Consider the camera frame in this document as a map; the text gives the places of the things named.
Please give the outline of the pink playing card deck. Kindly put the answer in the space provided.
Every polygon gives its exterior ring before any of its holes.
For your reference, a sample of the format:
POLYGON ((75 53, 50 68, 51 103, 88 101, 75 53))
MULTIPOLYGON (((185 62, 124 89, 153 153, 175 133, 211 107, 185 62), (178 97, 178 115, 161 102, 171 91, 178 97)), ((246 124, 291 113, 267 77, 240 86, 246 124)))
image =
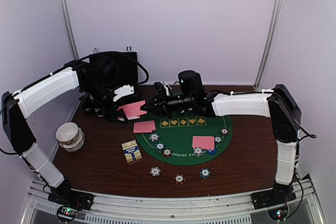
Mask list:
POLYGON ((141 110, 141 106, 145 105, 145 100, 120 106, 119 110, 123 110, 128 120, 138 119, 140 116, 147 114, 147 111, 141 110))

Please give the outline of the pink cards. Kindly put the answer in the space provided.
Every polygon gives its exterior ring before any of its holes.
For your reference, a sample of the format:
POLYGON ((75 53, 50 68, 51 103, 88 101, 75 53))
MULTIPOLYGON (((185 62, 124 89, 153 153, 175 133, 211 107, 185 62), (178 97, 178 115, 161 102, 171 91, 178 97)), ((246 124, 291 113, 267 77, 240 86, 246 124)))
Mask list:
POLYGON ((215 138, 213 136, 193 136, 192 148, 203 150, 213 150, 215 148, 215 138))
POLYGON ((152 133, 156 130, 156 125, 154 120, 136 122, 133 125, 133 133, 152 133))

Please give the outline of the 10 chips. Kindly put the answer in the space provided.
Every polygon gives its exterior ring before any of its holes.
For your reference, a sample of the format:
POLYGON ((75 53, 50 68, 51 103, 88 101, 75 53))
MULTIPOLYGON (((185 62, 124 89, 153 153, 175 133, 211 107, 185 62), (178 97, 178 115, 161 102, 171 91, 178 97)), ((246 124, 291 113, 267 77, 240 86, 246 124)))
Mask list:
POLYGON ((151 142, 156 142, 160 139, 160 136, 157 133, 152 133, 149 135, 149 140, 151 142))
POLYGON ((200 148, 200 147, 196 147, 196 148, 194 148, 194 149, 193 149, 193 155, 194 155, 195 157, 200 157, 200 156, 202 156, 202 155, 203 155, 203 150, 202 150, 202 148, 200 148))

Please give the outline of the blue white 10 chip stack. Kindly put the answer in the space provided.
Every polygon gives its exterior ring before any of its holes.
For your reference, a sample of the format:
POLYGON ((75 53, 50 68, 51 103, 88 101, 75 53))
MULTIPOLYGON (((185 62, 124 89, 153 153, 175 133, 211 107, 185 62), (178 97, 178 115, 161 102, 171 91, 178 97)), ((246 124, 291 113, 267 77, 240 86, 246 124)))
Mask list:
POLYGON ((156 176, 159 176, 161 174, 161 169, 159 167, 152 167, 150 169, 150 174, 153 176, 153 177, 156 177, 156 176))

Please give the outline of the red black 100 chip stack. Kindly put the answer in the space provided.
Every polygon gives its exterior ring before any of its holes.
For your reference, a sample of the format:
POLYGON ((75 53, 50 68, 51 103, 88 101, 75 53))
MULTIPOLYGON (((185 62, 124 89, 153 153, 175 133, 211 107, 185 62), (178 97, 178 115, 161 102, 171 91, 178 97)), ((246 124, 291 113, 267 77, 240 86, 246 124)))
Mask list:
POLYGON ((181 174, 177 174, 175 177, 174 177, 174 181, 177 185, 182 185, 185 183, 185 177, 181 174))

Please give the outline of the blue green 50 chip stack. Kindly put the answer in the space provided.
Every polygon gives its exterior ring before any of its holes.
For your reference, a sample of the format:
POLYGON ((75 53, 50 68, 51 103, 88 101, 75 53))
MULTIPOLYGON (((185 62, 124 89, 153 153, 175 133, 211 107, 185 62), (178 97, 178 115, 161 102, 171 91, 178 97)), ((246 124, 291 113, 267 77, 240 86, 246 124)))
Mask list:
POLYGON ((202 168, 200 170, 200 177, 203 179, 209 178, 211 175, 211 171, 208 168, 202 168))

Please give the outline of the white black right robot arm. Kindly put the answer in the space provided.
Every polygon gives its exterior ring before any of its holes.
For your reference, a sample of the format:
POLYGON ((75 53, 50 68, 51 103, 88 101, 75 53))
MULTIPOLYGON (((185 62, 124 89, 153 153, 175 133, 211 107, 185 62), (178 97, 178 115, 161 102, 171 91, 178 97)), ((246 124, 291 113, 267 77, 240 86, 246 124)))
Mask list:
POLYGON ((181 91, 177 94, 161 82, 154 86, 158 94, 141 109, 157 116, 170 118, 173 112, 190 109, 206 117, 253 115, 270 118, 278 154, 276 177, 269 199, 279 204, 289 196, 299 160, 299 143, 302 141, 299 133, 305 129, 300 123, 301 110, 285 85, 254 92, 206 92, 202 83, 181 80, 181 91))

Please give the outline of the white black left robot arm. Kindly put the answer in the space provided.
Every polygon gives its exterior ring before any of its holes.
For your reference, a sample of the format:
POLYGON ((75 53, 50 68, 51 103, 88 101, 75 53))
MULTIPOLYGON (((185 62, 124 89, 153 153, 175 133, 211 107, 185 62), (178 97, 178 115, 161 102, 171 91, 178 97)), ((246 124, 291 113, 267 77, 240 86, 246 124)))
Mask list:
POLYGON ((5 92, 2 95, 3 129, 12 145, 13 154, 31 166, 64 205, 71 205, 75 201, 75 192, 71 190, 69 180, 39 147, 26 120, 43 105, 78 88, 101 106, 101 114, 107 121, 122 118, 127 123, 125 112, 118 108, 117 101, 133 94, 134 87, 126 84, 112 91, 105 80, 112 67, 108 57, 94 63, 73 60, 16 93, 5 92))

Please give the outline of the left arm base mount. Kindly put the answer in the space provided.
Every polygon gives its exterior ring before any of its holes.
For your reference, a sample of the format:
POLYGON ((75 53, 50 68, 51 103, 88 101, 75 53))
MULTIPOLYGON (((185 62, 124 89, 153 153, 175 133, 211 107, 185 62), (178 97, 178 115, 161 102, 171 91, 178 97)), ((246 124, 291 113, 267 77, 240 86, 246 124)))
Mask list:
POLYGON ((70 206, 78 210, 90 210, 94 195, 81 191, 72 190, 69 187, 52 189, 48 200, 60 205, 70 206))

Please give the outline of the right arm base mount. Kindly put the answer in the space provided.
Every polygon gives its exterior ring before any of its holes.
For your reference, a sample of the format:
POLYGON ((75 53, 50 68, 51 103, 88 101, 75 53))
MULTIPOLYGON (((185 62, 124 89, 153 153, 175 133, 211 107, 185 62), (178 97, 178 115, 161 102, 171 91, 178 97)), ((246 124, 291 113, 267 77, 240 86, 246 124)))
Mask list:
POLYGON ((251 194, 255 210, 285 204, 296 198, 296 194, 293 192, 292 183, 289 185, 282 185, 274 182, 272 189, 251 194))

